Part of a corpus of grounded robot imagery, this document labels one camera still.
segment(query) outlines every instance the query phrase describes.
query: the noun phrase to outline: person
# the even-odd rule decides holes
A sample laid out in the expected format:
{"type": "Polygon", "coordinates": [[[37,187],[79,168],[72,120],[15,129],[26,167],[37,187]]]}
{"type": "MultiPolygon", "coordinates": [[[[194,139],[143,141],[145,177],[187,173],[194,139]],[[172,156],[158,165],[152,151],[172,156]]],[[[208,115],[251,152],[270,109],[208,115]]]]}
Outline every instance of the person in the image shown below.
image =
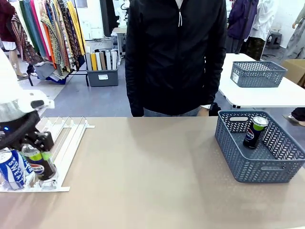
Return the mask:
{"type": "Polygon", "coordinates": [[[0,0],[0,39],[5,50],[9,51],[10,63],[16,74],[19,77],[26,77],[27,75],[20,71],[16,41],[11,28],[11,19],[14,14],[15,8],[7,0],[0,0]]]}
{"type": "Polygon", "coordinates": [[[275,14],[278,8],[278,0],[260,0],[257,6],[257,15],[255,16],[249,38],[244,42],[242,52],[256,61],[260,61],[265,41],[268,37],[275,14]]]}
{"type": "Polygon", "coordinates": [[[132,115],[197,116],[212,104],[225,38],[225,0],[132,0],[125,55],[132,115]]]}
{"type": "Polygon", "coordinates": [[[237,0],[234,3],[228,20],[228,37],[226,40],[227,53],[240,51],[241,47],[238,47],[239,41],[244,40],[249,36],[257,13],[257,5],[258,0],[237,0]]]}
{"type": "Polygon", "coordinates": [[[305,4],[301,12],[297,16],[295,22],[292,24],[292,28],[297,28],[290,38],[285,53],[283,55],[283,60],[291,59],[305,59],[305,4]]]}
{"type": "Polygon", "coordinates": [[[301,126],[305,126],[305,107],[298,107],[291,112],[289,118],[294,119],[301,126]]]}

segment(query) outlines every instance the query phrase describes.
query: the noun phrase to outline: purple jacket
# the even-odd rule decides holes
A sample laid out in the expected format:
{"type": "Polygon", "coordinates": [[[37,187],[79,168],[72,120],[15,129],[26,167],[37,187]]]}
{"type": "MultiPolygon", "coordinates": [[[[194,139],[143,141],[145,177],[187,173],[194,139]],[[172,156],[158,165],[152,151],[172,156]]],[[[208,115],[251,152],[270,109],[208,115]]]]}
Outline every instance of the purple jacket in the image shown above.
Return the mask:
{"type": "Polygon", "coordinates": [[[245,27],[244,34],[242,34],[245,18],[248,13],[249,4],[250,4],[250,0],[237,0],[234,3],[229,16],[229,27],[228,27],[229,37],[240,39],[242,36],[242,39],[246,39],[249,36],[254,21],[254,17],[257,13],[258,0],[252,0],[252,6],[249,13],[249,20],[245,27]]]}

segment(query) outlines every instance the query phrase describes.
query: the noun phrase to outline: basket handle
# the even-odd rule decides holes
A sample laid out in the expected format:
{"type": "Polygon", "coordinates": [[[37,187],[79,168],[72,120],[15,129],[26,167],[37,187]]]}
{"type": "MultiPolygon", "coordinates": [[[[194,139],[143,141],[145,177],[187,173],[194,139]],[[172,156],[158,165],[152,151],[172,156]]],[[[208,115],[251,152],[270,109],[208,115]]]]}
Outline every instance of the basket handle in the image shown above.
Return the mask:
{"type": "Polygon", "coordinates": [[[230,118],[231,122],[246,122],[248,120],[249,120],[249,118],[247,116],[245,116],[245,117],[231,117],[230,118]]]}
{"type": "Polygon", "coordinates": [[[264,171],[283,171],[287,169],[286,166],[263,166],[261,167],[261,170],[264,171]]]}

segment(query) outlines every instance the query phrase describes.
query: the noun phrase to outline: black jacket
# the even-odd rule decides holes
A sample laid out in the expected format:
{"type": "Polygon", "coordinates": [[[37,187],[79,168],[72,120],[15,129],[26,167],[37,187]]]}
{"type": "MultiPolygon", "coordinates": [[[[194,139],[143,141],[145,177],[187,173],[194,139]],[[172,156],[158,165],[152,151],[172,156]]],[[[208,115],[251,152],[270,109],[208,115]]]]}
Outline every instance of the black jacket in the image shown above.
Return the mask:
{"type": "Polygon", "coordinates": [[[184,0],[180,10],[175,0],[132,0],[125,62],[132,115],[143,116],[144,107],[181,115],[211,104],[225,38],[225,0],[184,0]]]}

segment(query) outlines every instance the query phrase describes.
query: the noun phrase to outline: green can lid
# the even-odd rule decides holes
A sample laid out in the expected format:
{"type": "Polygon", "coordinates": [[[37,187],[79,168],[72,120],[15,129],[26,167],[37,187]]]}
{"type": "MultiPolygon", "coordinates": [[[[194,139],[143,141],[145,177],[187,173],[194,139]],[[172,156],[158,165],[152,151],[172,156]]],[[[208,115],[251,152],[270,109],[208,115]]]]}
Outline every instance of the green can lid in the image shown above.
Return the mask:
{"type": "Polygon", "coordinates": [[[268,126],[269,122],[267,119],[260,117],[260,116],[256,116],[253,118],[253,123],[257,126],[268,126]]]}

